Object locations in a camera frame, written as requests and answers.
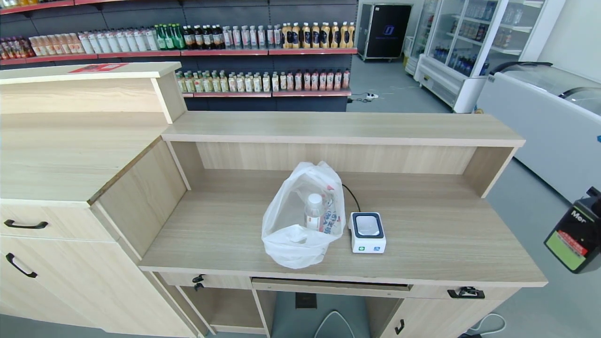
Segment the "gray floor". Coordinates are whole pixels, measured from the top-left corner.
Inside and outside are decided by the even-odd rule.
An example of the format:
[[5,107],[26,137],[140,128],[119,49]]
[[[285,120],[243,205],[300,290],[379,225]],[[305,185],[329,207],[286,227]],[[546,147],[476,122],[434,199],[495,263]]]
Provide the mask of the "gray floor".
[[[349,111],[382,112],[448,112],[448,107],[424,89],[412,88],[415,82],[404,74],[400,63],[367,63],[353,61],[353,92],[368,91],[382,98],[371,103],[355,102]],[[362,82],[358,73],[369,74]],[[568,272],[543,245],[568,204],[548,186],[512,161],[487,200],[516,235],[549,280],[541,289],[522,289],[502,304],[496,313],[508,322],[501,333],[487,338],[593,338],[601,336],[601,270],[583,275]],[[357,297],[318,299],[318,310],[295,310],[293,298],[278,295],[274,338],[311,338],[313,332],[332,309],[338,309],[351,322],[357,338],[368,337],[365,306]],[[491,319],[484,329],[499,325]],[[344,322],[332,318],[320,337],[350,337]],[[0,337],[90,337],[133,338],[138,336],[108,334],[98,329],[69,327],[28,319],[0,316]],[[263,336],[221,333],[217,338],[259,338]]]

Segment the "white wall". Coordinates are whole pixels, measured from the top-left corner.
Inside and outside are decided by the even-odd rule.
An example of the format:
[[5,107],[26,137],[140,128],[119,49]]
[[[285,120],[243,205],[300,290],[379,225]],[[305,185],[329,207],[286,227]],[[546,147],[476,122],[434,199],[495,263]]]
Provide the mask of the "white wall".
[[357,14],[357,23],[356,25],[359,25],[359,22],[361,22],[361,9],[363,8],[363,4],[383,4],[383,3],[387,3],[387,4],[407,4],[407,5],[413,5],[413,7],[411,8],[411,15],[409,16],[409,23],[407,25],[407,33],[405,34],[405,36],[414,36],[415,35],[415,30],[417,28],[417,24],[418,24],[418,20],[419,20],[419,15],[421,14],[421,9],[424,6],[424,0],[359,0],[359,13]]
[[599,14],[601,1],[566,0],[538,60],[601,82]]

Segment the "red sign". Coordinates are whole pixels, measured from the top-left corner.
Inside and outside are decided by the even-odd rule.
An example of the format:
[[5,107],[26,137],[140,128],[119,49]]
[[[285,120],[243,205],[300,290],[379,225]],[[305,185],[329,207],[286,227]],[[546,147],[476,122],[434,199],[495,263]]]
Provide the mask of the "red sign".
[[72,70],[69,73],[96,73],[96,72],[110,72],[113,69],[123,67],[129,63],[100,63],[90,64],[88,66]]

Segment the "black cable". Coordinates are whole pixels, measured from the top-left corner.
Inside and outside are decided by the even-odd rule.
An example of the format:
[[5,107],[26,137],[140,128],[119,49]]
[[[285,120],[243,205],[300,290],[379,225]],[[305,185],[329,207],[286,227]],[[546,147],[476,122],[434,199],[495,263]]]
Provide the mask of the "black cable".
[[361,207],[359,206],[359,202],[357,202],[357,198],[355,197],[355,194],[353,194],[353,192],[349,189],[348,186],[342,184],[343,187],[345,187],[349,192],[350,195],[353,197],[353,199],[355,200],[355,203],[357,203],[357,209],[359,209],[359,212],[361,212]]

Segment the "refrigerator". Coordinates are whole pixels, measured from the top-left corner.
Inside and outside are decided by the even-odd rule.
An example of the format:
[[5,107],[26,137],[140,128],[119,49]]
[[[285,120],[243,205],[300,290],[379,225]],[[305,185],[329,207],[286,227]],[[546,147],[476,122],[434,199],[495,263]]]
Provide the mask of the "refrigerator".
[[601,84],[550,63],[508,63],[487,77],[477,112],[526,139],[515,157],[569,202],[601,188]]
[[537,61],[565,0],[441,0],[414,80],[470,113],[495,67]]

